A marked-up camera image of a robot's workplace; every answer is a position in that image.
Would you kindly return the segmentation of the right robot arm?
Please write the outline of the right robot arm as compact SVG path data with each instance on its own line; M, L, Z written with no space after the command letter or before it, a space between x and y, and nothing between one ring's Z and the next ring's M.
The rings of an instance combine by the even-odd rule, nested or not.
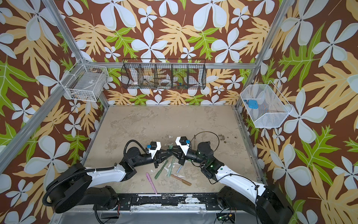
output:
M209 142L199 143L197 150L192 150L191 144L179 144L169 152L180 164L188 160L198 163L211 184L225 185L217 195L221 208L245 211L256 216L261 224L290 222L294 209L277 186L257 183L234 172L215 158Z

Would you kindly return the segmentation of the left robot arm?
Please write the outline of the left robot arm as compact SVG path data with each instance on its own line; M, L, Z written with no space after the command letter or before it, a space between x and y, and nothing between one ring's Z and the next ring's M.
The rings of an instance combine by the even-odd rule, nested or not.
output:
M129 140L120 163L106 168L86 168L73 165L46 187L42 203L55 213L69 211L78 205L94 205L105 209L119 206L118 194L109 183L119 183L131 179L135 168L154 164L157 168L172 155L162 150L160 142L151 142L143 147L136 140Z

